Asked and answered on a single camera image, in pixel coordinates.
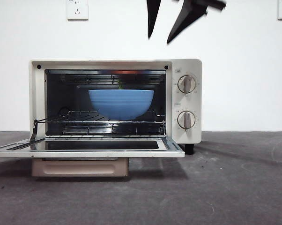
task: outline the oven foot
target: oven foot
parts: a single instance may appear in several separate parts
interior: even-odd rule
[[[179,144],[179,146],[183,149],[186,155],[194,154],[194,144]]]

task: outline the temperature knob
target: temperature knob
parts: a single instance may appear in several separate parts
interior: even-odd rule
[[[195,124],[194,114],[188,111],[181,112],[178,115],[178,124],[185,130],[190,129]]]
[[[184,75],[178,80],[178,89],[183,93],[190,93],[195,89],[195,79],[190,75]]]

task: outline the white oven body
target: white oven body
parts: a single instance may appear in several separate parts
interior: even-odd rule
[[[46,102],[46,69],[119,69],[119,70],[161,70],[166,69],[166,126],[165,138],[122,138],[123,141],[154,140],[158,148],[149,149],[59,149],[47,150],[45,141],[115,141],[116,138],[80,136],[47,136],[46,123],[37,127],[34,147],[23,144],[30,140],[0,147],[0,157],[25,158],[128,158],[128,157],[184,157],[178,144],[195,144],[201,141],[201,61],[196,59],[176,60],[32,60],[30,62],[30,132],[33,133],[34,120],[47,118]],[[184,76],[192,78],[190,93],[183,93],[179,82]],[[188,112],[192,116],[192,127],[184,129],[182,115]]]

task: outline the blue bowl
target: blue bowl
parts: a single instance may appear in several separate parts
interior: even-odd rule
[[[89,90],[95,110],[111,120],[134,120],[150,107],[153,90]]]

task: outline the black object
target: black object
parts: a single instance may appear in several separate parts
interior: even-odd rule
[[[179,144],[186,155],[194,154],[194,144]]]
[[[155,141],[46,141],[46,150],[158,149]]]
[[[160,0],[147,0],[148,9],[148,37],[151,36],[160,7]],[[182,9],[168,36],[169,44],[181,31],[191,23],[207,14],[207,7],[211,6],[223,10],[226,4],[219,0],[184,0]]]
[[[32,136],[30,137],[31,142],[35,141],[37,131],[38,131],[38,120],[34,120],[33,133],[32,133]]]
[[[154,30],[160,4],[161,0],[147,0],[148,38],[150,38],[152,31]]]

